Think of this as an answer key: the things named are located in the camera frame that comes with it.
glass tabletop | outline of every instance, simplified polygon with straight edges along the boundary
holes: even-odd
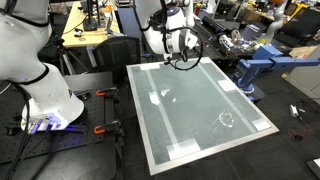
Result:
[[[278,131],[209,58],[127,70],[151,175]]]

black floor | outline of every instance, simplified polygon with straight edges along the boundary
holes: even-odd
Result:
[[[61,31],[63,23],[58,26]],[[86,54],[82,55],[81,59],[88,61]],[[290,115],[288,106],[307,97],[283,80],[281,73],[263,73],[256,80],[256,84],[266,93],[266,97],[257,106],[279,128],[279,133],[150,177],[138,121],[128,120],[123,126],[124,179],[316,179],[305,162],[320,158],[320,119],[305,119],[312,132],[306,131],[302,141],[293,141],[288,135],[289,129],[305,126]],[[131,94],[128,94],[126,89],[121,89],[120,94],[126,117],[134,116]]]

office chair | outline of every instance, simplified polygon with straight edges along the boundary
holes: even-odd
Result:
[[[112,37],[100,43],[92,52],[97,70],[111,71],[114,84],[127,77],[126,65],[141,63],[139,38]]]
[[[302,8],[282,29],[274,35],[274,39],[289,46],[304,45],[320,29],[320,12]]]

